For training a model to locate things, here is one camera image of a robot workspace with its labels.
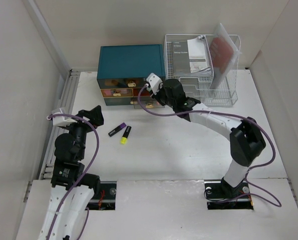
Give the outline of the grey Canon setup guide booklet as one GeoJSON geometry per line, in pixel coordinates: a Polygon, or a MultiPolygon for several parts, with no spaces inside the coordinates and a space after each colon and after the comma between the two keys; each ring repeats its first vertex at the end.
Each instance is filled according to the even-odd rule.
{"type": "Polygon", "coordinates": [[[211,63],[204,35],[189,40],[173,41],[171,49],[175,75],[211,76],[211,63]]]}

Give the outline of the black purple highlighter marker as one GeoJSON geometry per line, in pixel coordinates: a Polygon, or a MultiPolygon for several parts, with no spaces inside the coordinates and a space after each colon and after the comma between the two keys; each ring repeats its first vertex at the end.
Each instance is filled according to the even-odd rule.
{"type": "Polygon", "coordinates": [[[123,128],[126,127],[126,124],[123,122],[120,125],[118,125],[117,127],[115,127],[113,130],[111,130],[108,135],[109,137],[114,136],[115,134],[117,134],[119,131],[121,131],[123,128]]]}

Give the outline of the pink yellow highlighter marker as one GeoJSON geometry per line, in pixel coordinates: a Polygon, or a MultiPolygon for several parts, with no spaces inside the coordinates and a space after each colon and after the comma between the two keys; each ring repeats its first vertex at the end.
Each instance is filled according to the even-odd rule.
{"type": "Polygon", "coordinates": [[[127,139],[128,139],[131,129],[132,129],[131,126],[129,126],[129,125],[126,126],[126,129],[121,137],[120,144],[125,145],[127,143],[127,139]]]}

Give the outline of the teal drawer organizer box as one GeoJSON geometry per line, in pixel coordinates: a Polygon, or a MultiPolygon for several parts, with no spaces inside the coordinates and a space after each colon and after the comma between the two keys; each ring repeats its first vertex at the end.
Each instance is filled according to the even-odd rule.
{"type": "Polygon", "coordinates": [[[107,106],[136,105],[138,93],[151,73],[165,80],[161,44],[100,48],[97,82],[107,106]]]}

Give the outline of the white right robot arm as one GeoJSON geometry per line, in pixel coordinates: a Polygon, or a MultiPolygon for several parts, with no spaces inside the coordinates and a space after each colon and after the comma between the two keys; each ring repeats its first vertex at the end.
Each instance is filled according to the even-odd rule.
{"type": "Polygon", "coordinates": [[[179,80],[170,78],[162,81],[153,76],[148,80],[151,96],[161,105],[169,106],[179,117],[189,122],[205,126],[225,137],[230,144],[232,162],[221,183],[221,193],[232,197],[239,190],[248,168],[266,147],[264,138],[255,120],[238,120],[234,117],[219,115],[200,100],[186,96],[179,80]]]}

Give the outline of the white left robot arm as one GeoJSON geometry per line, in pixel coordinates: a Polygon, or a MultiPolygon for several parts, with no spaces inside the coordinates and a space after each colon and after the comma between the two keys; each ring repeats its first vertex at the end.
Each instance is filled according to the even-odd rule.
{"type": "Polygon", "coordinates": [[[66,132],[55,140],[55,162],[51,178],[51,194],[40,240],[78,240],[89,216],[89,201],[100,194],[98,175],[88,173],[84,166],[87,133],[96,132],[104,124],[101,106],[80,110],[77,115],[63,108],[47,117],[55,127],[66,132]]]}

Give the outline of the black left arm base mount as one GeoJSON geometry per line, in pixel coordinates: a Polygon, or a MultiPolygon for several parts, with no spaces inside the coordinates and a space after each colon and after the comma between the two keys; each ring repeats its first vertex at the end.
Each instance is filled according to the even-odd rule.
{"type": "Polygon", "coordinates": [[[113,211],[116,207],[117,182],[101,181],[98,175],[87,173],[83,183],[90,184],[94,195],[87,207],[91,211],[113,211]]]}

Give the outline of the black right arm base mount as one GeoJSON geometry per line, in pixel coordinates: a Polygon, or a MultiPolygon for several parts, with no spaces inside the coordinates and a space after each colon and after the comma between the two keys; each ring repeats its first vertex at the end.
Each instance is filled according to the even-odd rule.
{"type": "Polygon", "coordinates": [[[234,188],[221,179],[204,182],[208,210],[253,210],[249,193],[249,185],[244,181],[234,188]]]}

